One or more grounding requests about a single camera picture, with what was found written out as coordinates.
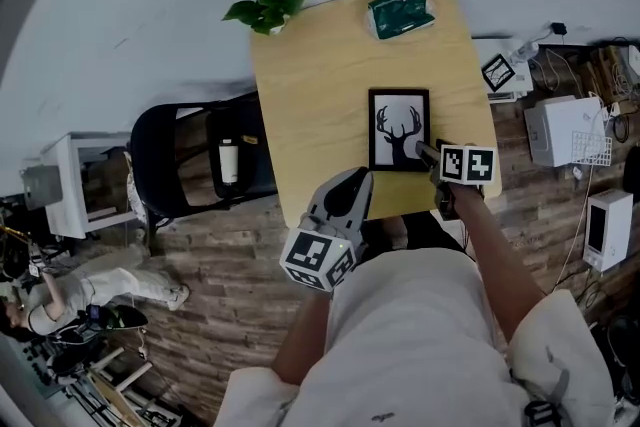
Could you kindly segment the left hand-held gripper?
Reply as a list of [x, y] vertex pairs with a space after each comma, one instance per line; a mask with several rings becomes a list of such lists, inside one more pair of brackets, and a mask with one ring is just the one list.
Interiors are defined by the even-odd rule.
[[308, 214], [289, 231], [279, 260], [291, 280], [332, 293], [354, 270], [365, 246], [361, 228], [372, 192], [373, 173], [367, 167], [343, 171], [318, 187]]

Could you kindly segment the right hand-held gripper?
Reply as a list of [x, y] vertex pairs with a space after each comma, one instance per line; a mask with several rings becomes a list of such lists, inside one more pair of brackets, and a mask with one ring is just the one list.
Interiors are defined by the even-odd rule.
[[494, 182], [495, 148], [442, 144], [437, 150], [423, 141], [417, 141], [415, 151], [429, 171], [436, 171], [436, 205], [446, 221], [459, 218], [454, 208], [451, 184], [471, 187], [484, 197], [484, 188]]

